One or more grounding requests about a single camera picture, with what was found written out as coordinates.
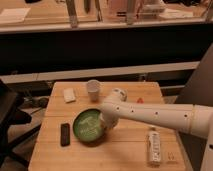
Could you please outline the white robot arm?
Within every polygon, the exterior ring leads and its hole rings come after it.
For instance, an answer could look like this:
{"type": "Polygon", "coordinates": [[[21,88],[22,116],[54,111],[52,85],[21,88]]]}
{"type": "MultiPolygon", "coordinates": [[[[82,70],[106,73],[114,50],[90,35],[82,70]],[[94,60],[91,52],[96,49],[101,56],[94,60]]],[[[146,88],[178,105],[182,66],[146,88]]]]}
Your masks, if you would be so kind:
{"type": "Polygon", "coordinates": [[[100,104],[101,120],[111,129],[129,119],[205,138],[207,144],[200,171],[213,169],[213,107],[194,104],[126,102],[124,90],[115,88],[100,104]]]}

